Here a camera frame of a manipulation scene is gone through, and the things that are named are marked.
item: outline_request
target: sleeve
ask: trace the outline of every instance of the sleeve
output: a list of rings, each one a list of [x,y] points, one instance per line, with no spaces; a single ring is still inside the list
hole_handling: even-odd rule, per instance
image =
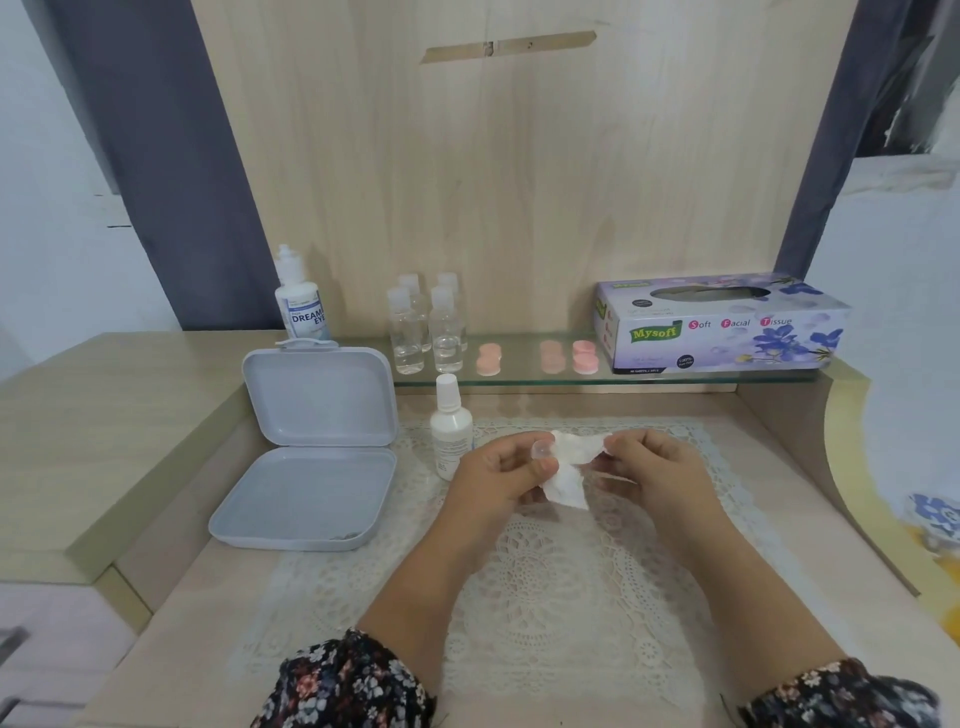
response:
[[[871,675],[848,658],[805,672],[738,710],[748,728],[940,728],[939,705],[923,685]]]
[[[280,666],[252,728],[373,725],[428,728],[437,699],[396,655],[355,629]]]

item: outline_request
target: glass shelf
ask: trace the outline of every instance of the glass shelf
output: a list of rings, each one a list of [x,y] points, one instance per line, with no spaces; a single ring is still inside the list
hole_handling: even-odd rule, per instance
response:
[[[545,374],[540,369],[540,342],[547,339],[559,341],[564,348],[566,368],[559,374]],[[504,387],[504,386],[590,386],[616,384],[746,384],[756,382],[798,382],[816,378],[815,369],[776,369],[760,371],[730,372],[690,372],[666,375],[615,375],[610,370],[607,356],[597,348],[600,369],[596,374],[581,375],[573,371],[573,342],[587,339],[595,343],[592,333],[513,333],[513,334],[471,334],[469,347],[464,352],[464,367],[456,373],[461,386]],[[396,387],[433,387],[437,380],[437,371],[433,366],[433,352],[427,352],[426,365],[414,375],[398,374],[394,368],[390,340],[376,338],[338,339],[345,347],[370,347],[376,349],[390,361]],[[480,376],[476,371],[476,360],[481,344],[494,342],[500,345],[503,356],[500,359],[500,373],[494,376]]]

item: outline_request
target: green label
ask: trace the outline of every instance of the green label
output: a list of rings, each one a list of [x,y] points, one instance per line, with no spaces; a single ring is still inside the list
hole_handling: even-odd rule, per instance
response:
[[[637,341],[666,341],[676,339],[684,330],[683,320],[673,322],[668,327],[643,327],[630,329],[630,343]]]

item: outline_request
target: person's right hand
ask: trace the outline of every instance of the person's right hand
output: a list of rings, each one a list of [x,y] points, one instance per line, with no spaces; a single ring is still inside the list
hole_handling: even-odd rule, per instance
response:
[[[663,544],[690,568],[697,553],[735,527],[727,517],[700,453],[689,443],[654,429],[615,432],[604,441],[611,454],[593,470],[633,482],[605,479],[601,488],[642,507]]]

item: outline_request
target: brown tape strip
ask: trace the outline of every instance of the brown tape strip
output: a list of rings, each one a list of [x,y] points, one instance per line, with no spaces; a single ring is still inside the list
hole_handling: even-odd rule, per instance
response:
[[[512,37],[506,40],[488,40],[462,45],[440,45],[427,48],[420,63],[467,61],[489,56],[515,56],[519,53],[586,48],[596,39],[597,34],[594,31],[577,31],[576,33],[555,33],[552,36]]]

